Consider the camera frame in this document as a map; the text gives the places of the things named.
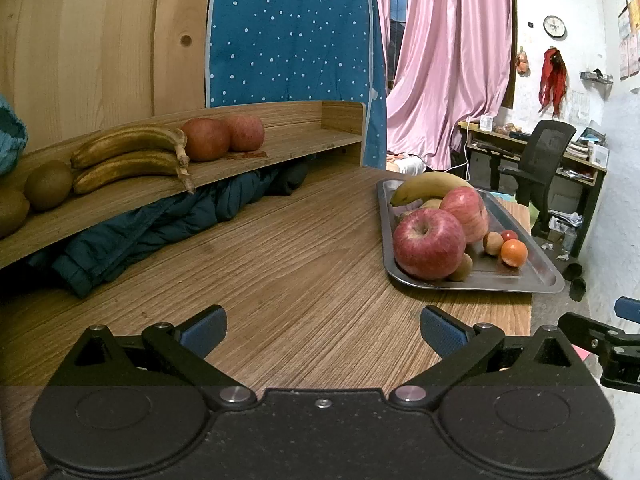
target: wooden table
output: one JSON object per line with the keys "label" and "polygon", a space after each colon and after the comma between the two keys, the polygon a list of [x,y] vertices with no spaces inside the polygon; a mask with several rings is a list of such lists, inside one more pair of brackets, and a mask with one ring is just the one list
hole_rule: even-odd
{"label": "wooden table", "polygon": [[[265,387],[388,392],[433,365],[418,320],[437,304],[467,324],[488,321],[528,335],[530,294],[429,292],[392,283],[382,266],[375,184],[398,174],[318,160],[290,197],[265,197],[225,222],[129,267],[78,300],[42,290],[2,305],[1,411],[16,480],[44,466],[29,416],[82,330],[116,335],[175,324],[223,305],[228,335],[208,361],[260,394]],[[529,227],[529,213],[507,204]]]}
{"label": "wooden table", "polygon": [[[482,153],[483,155],[490,155],[487,150],[477,146],[478,141],[484,141],[489,144],[493,144],[497,148],[513,152],[514,156],[501,155],[501,157],[505,160],[519,162],[520,155],[527,145],[526,140],[514,139],[513,137],[504,136],[495,132],[486,132],[484,130],[481,130],[477,124],[467,124],[465,121],[462,121],[458,123],[458,126],[464,134],[466,134],[468,129],[468,136],[466,136],[466,148],[468,150],[471,150],[472,152]],[[571,251],[571,256],[577,258],[580,255],[582,244],[584,243],[584,239],[586,238],[587,232],[589,231],[589,225],[591,225],[591,219],[593,219],[593,214],[595,213],[596,204],[598,203],[598,197],[600,195],[600,190],[602,189],[602,183],[604,181],[605,175],[607,174],[607,170],[605,168],[601,168],[596,164],[591,164],[588,160],[582,160],[581,158],[573,156],[567,152],[562,155],[562,164],[568,168],[571,168],[572,170],[587,170],[591,171],[591,173],[595,175],[594,180],[586,180],[583,178],[571,178],[567,174],[560,171],[560,169],[556,171],[556,176],[565,178],[582,186],[582,193],[580,194],[580,201],[578,202],[577,212],[578,214],[583,215],[584,219],[582,225],[577,230],[578,236],[574,242],[574,248]],[[492,173],[494,171],[495,173],[497,173],[497,164],[495,165],[495,167],[492,167]]]}

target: clock face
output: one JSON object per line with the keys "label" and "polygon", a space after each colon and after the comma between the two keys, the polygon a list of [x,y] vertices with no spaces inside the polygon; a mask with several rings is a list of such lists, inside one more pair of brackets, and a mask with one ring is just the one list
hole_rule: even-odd
{"label": "clock face", "polygon": [[566,33],[564,22],[557,16],[547,16],[545,18],[545,31],[552,38],[562,38]]}

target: metal bolt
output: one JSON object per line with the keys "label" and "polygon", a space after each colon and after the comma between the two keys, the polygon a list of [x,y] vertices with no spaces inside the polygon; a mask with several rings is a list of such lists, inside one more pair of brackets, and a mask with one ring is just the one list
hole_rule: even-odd
{"label": "metal bolt", "polygon": [[329,399],[318,399],[314,403],[318,408],[330,408],[332,402]]}
{"label": "metal bolt", "polygon": [[396,397],[404,402],[418,402],[423,400],[427,396],[427,392],[420,386],[414,384],[408,384],[407,386],[400,386],[396,388]]}
{"label": "metal bolt", "polygon": [[238,402],[247,402],[251,397],[251,390],[244,386],[227,386],[220,390],[220,398],[225,402],[237,404]]}

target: wooden door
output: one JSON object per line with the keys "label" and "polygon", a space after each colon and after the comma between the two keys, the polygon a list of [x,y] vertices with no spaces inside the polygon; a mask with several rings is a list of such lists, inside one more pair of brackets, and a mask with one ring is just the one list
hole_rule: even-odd
{"label": "wooden door", "polygon": [[0,93],[26,151],[205,107],[207,0],[0,0]]}

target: silver tray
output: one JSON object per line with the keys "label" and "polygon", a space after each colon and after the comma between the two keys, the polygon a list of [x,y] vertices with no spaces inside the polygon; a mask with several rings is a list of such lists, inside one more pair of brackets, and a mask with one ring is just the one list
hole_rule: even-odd
{"label": "silver tray", "polygon": [[398,267],[394,258],[392,233],[397,220],[389,205],[391,196],[402,180],[381,180],[378,182],[380,200],[380,222],[382,226],[382,255],[386,272],[405,285],[433,290],[496,290],[505,292],[561,292],[564,279],[556,266],[527,233],[518,221],[486,191],[478,189],[489,213],[489,230],[511,229],[518,234],[529,250],[527,262],[520,269],[513,269],[488,256],[482,249],[482,242],[468,245],[466,252],[474,261],[474,270],[464,282],[424,282],[407,275]]}

